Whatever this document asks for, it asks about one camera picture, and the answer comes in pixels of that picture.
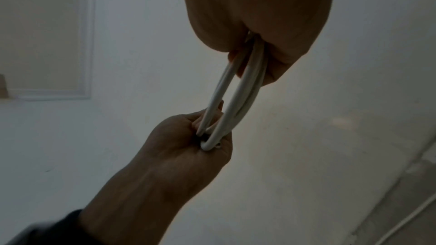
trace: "sleeve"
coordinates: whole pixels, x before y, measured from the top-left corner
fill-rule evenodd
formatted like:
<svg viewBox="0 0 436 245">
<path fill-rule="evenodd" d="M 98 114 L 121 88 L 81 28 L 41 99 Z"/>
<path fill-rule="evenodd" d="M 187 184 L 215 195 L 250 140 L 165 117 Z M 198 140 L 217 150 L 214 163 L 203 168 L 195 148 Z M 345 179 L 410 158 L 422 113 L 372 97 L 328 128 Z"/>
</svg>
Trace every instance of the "sleeve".
<svg viewBox="0 0 436 245">
<path fill-rule="evenodd" d="M 6 245 L 103 245 L 79 225 L 81 210 L 73 211 L 52 225 L 33 225 L 22 231 Z"/>
</svg>

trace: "wire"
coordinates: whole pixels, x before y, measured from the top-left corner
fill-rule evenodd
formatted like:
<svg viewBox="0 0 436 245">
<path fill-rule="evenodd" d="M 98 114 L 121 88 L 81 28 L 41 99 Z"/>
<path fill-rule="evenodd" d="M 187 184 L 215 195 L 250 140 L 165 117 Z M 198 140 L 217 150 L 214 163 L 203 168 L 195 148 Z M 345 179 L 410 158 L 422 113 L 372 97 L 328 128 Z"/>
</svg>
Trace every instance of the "wire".
<svg viewBox="0 0 436 245">
<path fill-rule="evenodd" d="M 398 224 L 396 224 L 392 229 L 390 229 L 387 233 L 385 233 L 376 243 L 375 245 L 382 245 L 388 238 L 390 238 L 393 234 L 395 234 L 399 229 L 401 229 L 405 224 L 409 223 L 413 218 L 415 218 L 418 214 L 420 214 L 423 210 L 425 210 L 431 203 L 436 200 L 436 193 L 430 196 L 427 200 L 424 201 L 419 207 L 417 207 L 411 214 L 409 214 L 406 218 L 401 220 Z"/>
<path fill-rule="evenodd" d="M 251 48 L 253 48 L 253 50 L 251 51 L 247 67 L 244 70 L 241 82 L 235 94 L 218 123 L 210 127 L 209 125 L 215 114 L 215 110 L 218 108 L 219 102 L 223 98 L 229 84 Z M 256 99 L 260 87 L 262 86 L 268 64 L 268 60 L 266 56 L 264 56 L 264 48 L 265 42 L 259 35 L 254 35 L 253 39 L 249 39 L 245 43 L 242 51 L 237 54 L 233 62 L 229 63 L 224 70 L 215 88 L 215 92 L 209 101 L 208 108 L 206 109 L 200 126 L 198 127 L 197 136 L 201 137 L 204 134 L 210 135 L 206 141 L 201 142 L 201 148 L 203 150 L 209 151 L 213 149 L 225 135 L 229 134 L 242 118 L 244 118 Z"/>
</svg>

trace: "white cable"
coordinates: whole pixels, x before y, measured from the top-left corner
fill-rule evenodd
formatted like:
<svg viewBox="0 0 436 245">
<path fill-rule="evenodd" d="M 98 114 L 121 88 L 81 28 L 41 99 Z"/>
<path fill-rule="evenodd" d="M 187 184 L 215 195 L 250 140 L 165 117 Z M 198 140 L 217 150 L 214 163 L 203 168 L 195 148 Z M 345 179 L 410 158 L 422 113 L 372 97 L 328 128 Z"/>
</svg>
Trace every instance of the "white cable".
<svg viewBox="0 0 436 245">
<path fill-rule="evenodd" d="M 205 133 L 210 135 L 206 141 L 201 142 L 201 148 L 205 151 L 213 149 L 225 135 L 235 128 L 245 114 L 247 114 L 262 86 L 268 61 L 263 54 L 265 42 L 259 35 L 254 35 L 253 50 L 251 51 L 250 59 L 242 75 L 241 82 L 218 123 L 212 127 L 209 126 L 219 102 L 245 57 L 250 52 L 252 45 L 252 41 L 246 42 L 244 48 L 237 54 L 233 62 L 227 65 L 210 99 L 208 108 L 197 131 L 197 136 L 200 137 Z"/>
<path fill-rule="evenodd" d="M 390 238 L 393 234 L 395 234 L 399 229 L 401 229 L 405 224 L 410 222 L 413 218 L 415 218 L 418 214 L 420 214 L 423 210 L 425 210 L 431 203 L 436 200 L 436 193 L 430 196 L 427 200 L 424 201 L 419 207 L 417 207 L 411 214 L 406 216 L 403 220 L 401 220 L 398 224 L 396 224 L 392 229 L 390 229 L 387 233 L 385 233 L 376 243 L 375 245 L 382 245 L 388 238 Z"/>
</svg>

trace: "wrist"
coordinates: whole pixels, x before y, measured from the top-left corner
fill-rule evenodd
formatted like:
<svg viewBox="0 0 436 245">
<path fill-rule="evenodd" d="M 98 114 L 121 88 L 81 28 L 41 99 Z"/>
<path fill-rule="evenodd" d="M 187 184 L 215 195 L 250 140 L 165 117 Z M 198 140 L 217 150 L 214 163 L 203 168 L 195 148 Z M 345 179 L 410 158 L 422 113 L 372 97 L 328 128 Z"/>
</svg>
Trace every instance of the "wrist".
<svg viewBox="0 0 436 245">
<path fill-rule="evenodd" d="M 166 198 L 152 171 L 127 166 L 83 209 L 79 222 L 107 245 L 158 244 L 182 206 Z"/>
</svg>

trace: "hand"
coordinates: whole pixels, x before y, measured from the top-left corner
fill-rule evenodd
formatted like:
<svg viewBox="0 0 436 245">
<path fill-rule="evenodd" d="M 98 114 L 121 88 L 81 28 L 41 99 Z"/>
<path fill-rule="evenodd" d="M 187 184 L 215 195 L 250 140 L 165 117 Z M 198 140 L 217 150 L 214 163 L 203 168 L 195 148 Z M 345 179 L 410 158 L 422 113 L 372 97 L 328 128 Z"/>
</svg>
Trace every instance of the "hand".
<svg viewBox="0 0 436 245">
<path fill-rule="evenodd" d="M 135 158 L 81 212 L 85 231 L 107 245 L 158 244 L 180 208 L 232 155 L 231 134 L 220 148 L 201 150 L 195 133 L 203 113 L 172 116 L 155 127 Z"/>
<path fill-rule="evenodd" d="M 230 52 L 230 61 L 248 30 L 267 42 L 263 84 L 276 81 L 307 53 L 323 28 L 332 0 L 185 0 L 191 25 L 207 46 Z"/>
</svg>

